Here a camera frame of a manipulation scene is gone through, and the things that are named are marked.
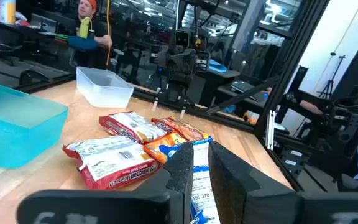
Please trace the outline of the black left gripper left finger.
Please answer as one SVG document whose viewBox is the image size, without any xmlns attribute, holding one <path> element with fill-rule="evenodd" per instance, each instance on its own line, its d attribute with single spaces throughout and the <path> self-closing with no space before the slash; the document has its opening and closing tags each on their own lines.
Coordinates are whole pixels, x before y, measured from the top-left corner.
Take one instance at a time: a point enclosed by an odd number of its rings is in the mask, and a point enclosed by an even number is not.
<svg viewBox="0 0 358 224">
<path fill-rule="evenodd" d="M 18 224 L 189 224 L 193 145 L 186 142 L 133 191 L 43 190 L 23 199 Z"/>
</svg>

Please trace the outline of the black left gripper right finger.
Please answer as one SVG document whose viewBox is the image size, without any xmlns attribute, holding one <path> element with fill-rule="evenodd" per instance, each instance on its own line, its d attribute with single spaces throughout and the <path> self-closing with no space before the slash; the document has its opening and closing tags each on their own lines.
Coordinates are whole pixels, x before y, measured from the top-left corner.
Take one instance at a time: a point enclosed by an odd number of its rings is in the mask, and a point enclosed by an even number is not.
<svg viewBox="0 0 358 224">
<path fill-rule="evenodd" d="M 296 192 L 217 142 L 208 159 L 222 224 L 358 224 L 358 192 Z"/>
</svg>

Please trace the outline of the blue Maruchan ramen packet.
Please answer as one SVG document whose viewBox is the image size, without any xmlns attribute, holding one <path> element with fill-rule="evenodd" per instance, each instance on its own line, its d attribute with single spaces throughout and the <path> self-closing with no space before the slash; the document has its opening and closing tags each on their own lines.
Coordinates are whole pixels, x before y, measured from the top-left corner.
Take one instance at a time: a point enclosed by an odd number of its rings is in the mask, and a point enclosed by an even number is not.
<svg viewBox="0 0 358 224">
<path fill-rule="evenodd" d="M 220 224 L 216 202 L 211 186 L 208 147 L 213 139 L 192 142 L 194 150 L 193 186 L 191 192 L 191 215 L 204 217 L 204 221 L 193 221 L 194 224 Z"/>
</svg>

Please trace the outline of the red Maruchan ramen packet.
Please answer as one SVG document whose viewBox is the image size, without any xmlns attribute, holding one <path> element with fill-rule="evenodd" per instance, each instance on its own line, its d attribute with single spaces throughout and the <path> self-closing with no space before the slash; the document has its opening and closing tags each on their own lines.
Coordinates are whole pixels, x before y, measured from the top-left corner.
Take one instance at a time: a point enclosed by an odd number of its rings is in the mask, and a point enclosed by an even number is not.
<svg viewBox="0 0 358 224">
<path fill-rule="evenodd" d="M 88 189 L 115 190 L 145 179 L 160 168 L 143 145 L 124 136 L 88 139 L 63 146 L 64 153 L 77 161 Z"/>
<path fill-rule="evenodd" d="M 100 116 L 99 123 L 107 132 L 125 136 L 139 144 L 152 142 L 167 134 L 165 130 L 133 111 Z"/>
</svg>

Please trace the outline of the grey laptop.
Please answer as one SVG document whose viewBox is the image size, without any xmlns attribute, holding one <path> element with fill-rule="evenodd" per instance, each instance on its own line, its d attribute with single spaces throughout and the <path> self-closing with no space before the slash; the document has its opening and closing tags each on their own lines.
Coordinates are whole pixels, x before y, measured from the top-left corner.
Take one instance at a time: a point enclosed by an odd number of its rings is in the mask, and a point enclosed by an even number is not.
<svg viewBox="0 0 358 224">
<path fill-rule="evenodd" d="M 242 80 L 234 81 L 231 83 L 232 91 L 239 91 L 239 92 L 243 93 L 243 92 L 250 90 L 252 88 L 254 88 L 253 85 L 251 85 L 250 83 L 247 83 L 245 81 L 242 81 Z M 259 92 L 250 96 L 250 98 L 252 100 L 257 101 L 257 102 L 265 101 L 268 97 L 269 97 L 269 94 L 265 93 L 264 91 L 259 91 Z"/>
</svg>

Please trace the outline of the clear plastic bin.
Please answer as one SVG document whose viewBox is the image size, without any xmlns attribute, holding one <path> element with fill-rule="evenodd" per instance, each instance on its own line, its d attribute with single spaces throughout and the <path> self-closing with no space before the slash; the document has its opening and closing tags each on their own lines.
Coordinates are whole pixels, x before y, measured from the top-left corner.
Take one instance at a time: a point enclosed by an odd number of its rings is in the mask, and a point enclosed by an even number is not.
<svg viewBox="0 0 358 224">
<path fill-rule="evenodd" d="M 109 70 L 76 68 L 76 88 L 98 108 L 126 108 L 134 87 Z"/>
</svg>

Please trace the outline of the blue pouch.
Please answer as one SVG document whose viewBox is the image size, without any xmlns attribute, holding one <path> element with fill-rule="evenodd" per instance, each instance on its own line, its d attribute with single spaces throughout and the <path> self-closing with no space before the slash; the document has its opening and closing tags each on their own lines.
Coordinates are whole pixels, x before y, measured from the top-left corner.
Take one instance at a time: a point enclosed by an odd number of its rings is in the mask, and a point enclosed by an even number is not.
<svg viewBox="0 0 358 224">
<path fill-rule="evenodd" d="M 94 39 L 84 39 L 79 36 L 69 36 L 68 45 L 75 50 L 88 51 L 98 47 Z"/>
</svg>

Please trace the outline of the yellow-green bottle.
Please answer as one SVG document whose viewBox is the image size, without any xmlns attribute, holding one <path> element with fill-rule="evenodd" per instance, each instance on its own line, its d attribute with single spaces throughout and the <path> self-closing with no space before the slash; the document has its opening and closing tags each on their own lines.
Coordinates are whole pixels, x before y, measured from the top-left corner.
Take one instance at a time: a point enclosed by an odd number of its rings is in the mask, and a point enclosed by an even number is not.
<svg viewBox="0 0 358 224">
<path fill-rule="evenodd" d="M 79 36 L 81 38 L 87 39 L 91 26 L 92 26 L 92 21 L 90 17 L 85 17 L 84 19 L 82 19 L 80 23 Z"/>
</svg>

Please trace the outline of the black tripod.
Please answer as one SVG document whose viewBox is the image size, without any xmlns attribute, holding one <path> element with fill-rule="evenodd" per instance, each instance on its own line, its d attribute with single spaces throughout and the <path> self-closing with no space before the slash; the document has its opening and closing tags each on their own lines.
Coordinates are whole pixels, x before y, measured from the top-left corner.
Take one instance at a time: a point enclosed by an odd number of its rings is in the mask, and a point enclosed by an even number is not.
<svg viewBox="0 0 358 224">
<path fill-rule="evenodd" d="M 332 97 L 333 94 L 333 86 L 334 86 L 334 79 L 337 75 L 337 72 L 339 70 L 339 67 L 342 64 L 342 61 L 345 59 L 345 55 L 341 55 L 339 56 L 339 62 L 337 64 L 336 69 L 333 72 L 332 77 L 328 80 L 327 84 L 325 85 L 325 87 L 323 88 L 323 90 L 319 93 L 319 98 L 325 99 L 325 100 L 329 100 Z"/>
</svg>

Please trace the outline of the teal plastic bin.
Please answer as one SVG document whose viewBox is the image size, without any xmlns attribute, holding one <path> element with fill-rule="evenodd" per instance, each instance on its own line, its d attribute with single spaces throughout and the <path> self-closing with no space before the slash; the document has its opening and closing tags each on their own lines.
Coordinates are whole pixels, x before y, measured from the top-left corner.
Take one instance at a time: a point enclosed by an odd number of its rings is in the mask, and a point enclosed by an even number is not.
<svg viewBox="0 0 358 224">
<path fill-rule="evenodd" d="M 19 168 L 52 147 L 68 107 L 0 85 L 0 167 Z"/>
</svg>

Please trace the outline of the white and yellow canister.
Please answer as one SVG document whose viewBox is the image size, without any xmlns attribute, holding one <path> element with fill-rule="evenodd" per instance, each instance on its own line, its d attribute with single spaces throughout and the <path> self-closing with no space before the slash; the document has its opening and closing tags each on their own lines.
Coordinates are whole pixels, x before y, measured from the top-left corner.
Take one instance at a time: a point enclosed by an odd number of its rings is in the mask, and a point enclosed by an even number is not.
<svg viewBox="0 0 358 224">
<path fill-rule="evenodd" d="M 0 0 L 0 23 L 14 25 L 16 21 L 16 0 Z"/>
</svg>

